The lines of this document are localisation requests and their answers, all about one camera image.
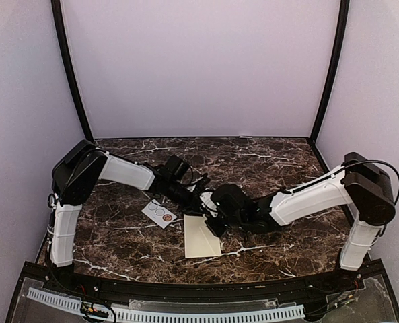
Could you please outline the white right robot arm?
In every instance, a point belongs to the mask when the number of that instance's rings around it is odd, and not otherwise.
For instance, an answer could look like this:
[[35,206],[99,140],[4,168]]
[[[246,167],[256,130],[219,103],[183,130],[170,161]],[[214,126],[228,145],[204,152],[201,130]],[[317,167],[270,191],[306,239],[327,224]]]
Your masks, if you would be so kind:
[[207,212],[205,223],[217,237],[228,229],[266,234],[329,208],[354,205],[357,216],[340,252],[339,267],[327,278],[327,286],[341,292],[352,283],[353,271],[361,267],[376,238],[396,215],[399,191],[392,190],[390,175],[382,165],[393,167],[351,152],[341,165],[319,178],[255,199],[235,184],[224,184],[200,195]]

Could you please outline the cream paper envelope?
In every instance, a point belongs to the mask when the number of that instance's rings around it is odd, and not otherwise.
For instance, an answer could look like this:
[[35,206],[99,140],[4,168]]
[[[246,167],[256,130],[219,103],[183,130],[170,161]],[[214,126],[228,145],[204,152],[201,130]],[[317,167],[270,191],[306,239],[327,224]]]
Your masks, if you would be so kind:
[[220,239],[214,236],[203,217],[184,216],[185,258],[220,257]]

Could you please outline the white sticker sheet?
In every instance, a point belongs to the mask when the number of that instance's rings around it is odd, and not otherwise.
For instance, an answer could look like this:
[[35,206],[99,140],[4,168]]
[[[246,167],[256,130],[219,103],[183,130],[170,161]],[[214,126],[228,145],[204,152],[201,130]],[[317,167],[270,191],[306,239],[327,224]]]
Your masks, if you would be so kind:
[[141,212],[162,229],[165,229],[178,218],[155,199],[149,201]]

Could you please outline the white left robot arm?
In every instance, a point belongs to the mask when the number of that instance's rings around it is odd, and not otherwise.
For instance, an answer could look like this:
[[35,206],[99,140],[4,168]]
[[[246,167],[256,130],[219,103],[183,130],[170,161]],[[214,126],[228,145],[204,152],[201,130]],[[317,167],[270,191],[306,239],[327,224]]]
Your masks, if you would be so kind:
[[78,142],[52,169],[47,257],[58,268],[52,275],[53,283],[64,293],[74,293],[79,287],[78,277],[64,267],[73,264],[77,220],[99,182],[115,182],[166,197],[185,214],[201,216],[205,208],[200,196],[210,180],[202,174],[183,183],[185,173],[191,170],[190,164],[175,155],[152,166],[114,155],[88,140]]

